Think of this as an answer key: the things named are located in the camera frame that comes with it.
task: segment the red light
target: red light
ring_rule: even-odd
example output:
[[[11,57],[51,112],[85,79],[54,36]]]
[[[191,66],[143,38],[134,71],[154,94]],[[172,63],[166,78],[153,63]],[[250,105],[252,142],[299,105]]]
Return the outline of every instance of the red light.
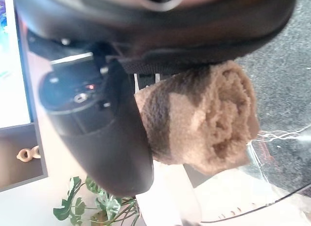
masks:
[[[90,89],[90,90],[94,90],[95,88],[95,85],[94,84],[91,84],[91,85],[87,85],[87,88]]]

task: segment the potted plant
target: potted plant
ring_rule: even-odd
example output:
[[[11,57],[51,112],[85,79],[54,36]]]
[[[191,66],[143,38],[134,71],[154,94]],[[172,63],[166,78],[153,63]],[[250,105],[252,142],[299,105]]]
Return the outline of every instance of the potted plant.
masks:
[[[89,208],[76,195],[80,188],[86,185],[87,189],[96,194],[96,208]],[[131,226],[134,226],[140,217],[140,211],[135,197],[118,198],[99,187],[89,176],[84,183],[78,176],[70,179],[70,188],[67,199],[62,199],[62,208],[54,208],[53,214],[58,220],[70,219],[72,225],[81,226],[82,215],[86,210],[98,210],[88,221],[91,226],[110,226],[115,222],[120,222],[135,216]]]

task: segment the gray carpet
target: gray carpet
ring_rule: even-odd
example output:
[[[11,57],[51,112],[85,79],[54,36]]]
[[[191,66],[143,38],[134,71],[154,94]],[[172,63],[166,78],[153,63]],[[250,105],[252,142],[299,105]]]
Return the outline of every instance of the gray carpet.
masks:
[[[311,0],[298,0],[286,29],[237,61],[254,84],[262,130],[296,131],[311,124]],[[311,129],[303,135],[311,136]],[[269,153],[254,142],[271,183],[288,191],[311,183],[311,140],[276,139],[266,146]],[[254,165],[242,169],[258,175]]]

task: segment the brown cloth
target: brown cloth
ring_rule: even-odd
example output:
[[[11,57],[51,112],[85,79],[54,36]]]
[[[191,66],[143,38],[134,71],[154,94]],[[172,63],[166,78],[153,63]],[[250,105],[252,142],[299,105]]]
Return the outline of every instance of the brown cloth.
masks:
[[[135,95],[153,157],[216,174],[246,164],[256,137],[251,81],[233,61],[189,70]]]

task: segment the screw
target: screw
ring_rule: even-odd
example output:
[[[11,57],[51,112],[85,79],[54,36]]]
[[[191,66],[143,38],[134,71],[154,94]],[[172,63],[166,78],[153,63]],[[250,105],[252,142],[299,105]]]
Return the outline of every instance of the screw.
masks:
[[[58,83],[58,81],[59,81],[59,79],[57,77],[50,79],[50,83],[52,83],[52,84],[56,84],[56,83]]]
[[[102,68],[101,68],[101,74],[102,74],[102,75],[107,74],[107,73],[108,73],[108,70],[109,70],[108,67],[102,67]]]
[[[69,45],[69,44],[70,44],[70,40],[69,40],[69,39],[66,39],[66,38],[63,38],[63,39],[61,40],[61,42],[62,42],[63,45]]]
[[[111,103],[107,102],[107,103],[103,104],[103,106],[104,106],[105,108],[108,108],[108,107],[111,106]]]
[[[76,103],[82,103],[84,101],[87,100],[87,94],[85,93],[80,93],[78,95],[76,95],[73,100],[76,102]]]

